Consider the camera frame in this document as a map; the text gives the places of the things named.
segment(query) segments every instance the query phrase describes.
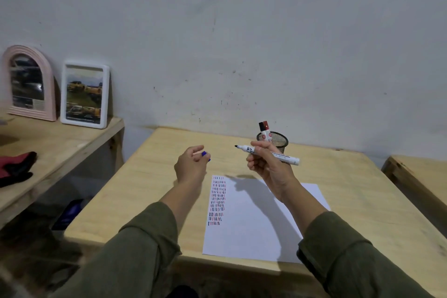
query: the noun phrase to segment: framed photo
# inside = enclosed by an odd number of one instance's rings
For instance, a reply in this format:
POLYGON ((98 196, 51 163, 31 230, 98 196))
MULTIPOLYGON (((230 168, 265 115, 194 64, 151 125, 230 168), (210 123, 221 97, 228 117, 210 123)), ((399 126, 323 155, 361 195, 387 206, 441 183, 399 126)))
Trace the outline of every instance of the framed photo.
POLYGON ((2 73, 8 92, 8 113, 55 121, 54 77, 44 55, 14 45, 3 54, 2 73))
POLYGON ((60 121, 104 129, 109 102, 109 67, 66 62, 62 71, 60 121))

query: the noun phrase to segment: olive green sleeve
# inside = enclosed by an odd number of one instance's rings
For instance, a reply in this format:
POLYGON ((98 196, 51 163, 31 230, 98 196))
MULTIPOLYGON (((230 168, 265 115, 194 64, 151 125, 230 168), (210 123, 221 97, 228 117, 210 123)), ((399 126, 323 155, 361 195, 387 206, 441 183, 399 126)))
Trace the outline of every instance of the olive green sleeve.
POLYGON ((180 253, 177 225, 157 202, 124 225, 52 298, 150 297, 159 273, 180 253))
POLYGON ((432 297, 334 212, 314 219, 297 256, 331 297, 432 297))

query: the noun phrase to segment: wooden table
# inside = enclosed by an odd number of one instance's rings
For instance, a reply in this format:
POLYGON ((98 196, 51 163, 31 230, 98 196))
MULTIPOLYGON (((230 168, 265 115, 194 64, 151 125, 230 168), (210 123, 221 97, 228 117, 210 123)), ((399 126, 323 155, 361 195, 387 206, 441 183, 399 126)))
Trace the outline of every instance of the wooden table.
POLYGON ((382 171, 447 237, 447 161, 392 155, 382 171))
POLYGON ((122 165, 118 133, 124 121, 120 118, 111 118, 103 130, 16 115, 5 115, 3 119, 8 125, 0 126, 0 155, 35 151, 37 161, 30 179, 0 188, 0 228, 111 138, 117 143, 116 166, 122 165))
MULTIPOLYGON (((81 244, 103 245, 122 225, 159 200, 176 180, 173 169, 188 146, 204 144, 211 153, 202 193, 191 210, 179 244, 180 259, 265 273, 306 273, 300 264, 232 259, 202 254, 212 175, 257 176, 246 154, 234 145, 250 139, 158 128, 84 208, 65 232, 81 244)), ((424 288, 447 297, 447 240, 364 154, 290 144, 300 158, 297 178, 316 183, 331 209, 370 239, 375 247, 424 288)))

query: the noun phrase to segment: white paper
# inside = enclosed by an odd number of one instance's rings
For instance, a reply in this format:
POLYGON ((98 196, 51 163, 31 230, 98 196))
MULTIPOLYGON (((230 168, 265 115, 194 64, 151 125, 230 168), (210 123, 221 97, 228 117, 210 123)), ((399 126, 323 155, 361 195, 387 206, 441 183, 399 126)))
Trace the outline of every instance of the white paper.
MULTIPOLYGON (((316 184, 302 184, 328 210, 316 184)), ((262 180, 213 176, 203 254, 300 263, 303 239, 286 206, 262 180)))

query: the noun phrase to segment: mesh pen holder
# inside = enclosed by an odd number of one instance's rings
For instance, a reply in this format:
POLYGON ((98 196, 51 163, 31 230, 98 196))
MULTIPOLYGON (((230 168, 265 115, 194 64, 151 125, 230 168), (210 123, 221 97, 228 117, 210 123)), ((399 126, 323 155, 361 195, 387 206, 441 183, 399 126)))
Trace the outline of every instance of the mesh pen holder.
MULTIPOLYGON (((276 146, 278 150, 281 151, 281 153, 284 153, 284 149, 289 144, 289 140, 283 136, 282 134, 274 131, 270 131, 272 134, 272 143, 276 146)), ((256 140, 262 140, 262 133, 258 133, 256 136, 256 140)))

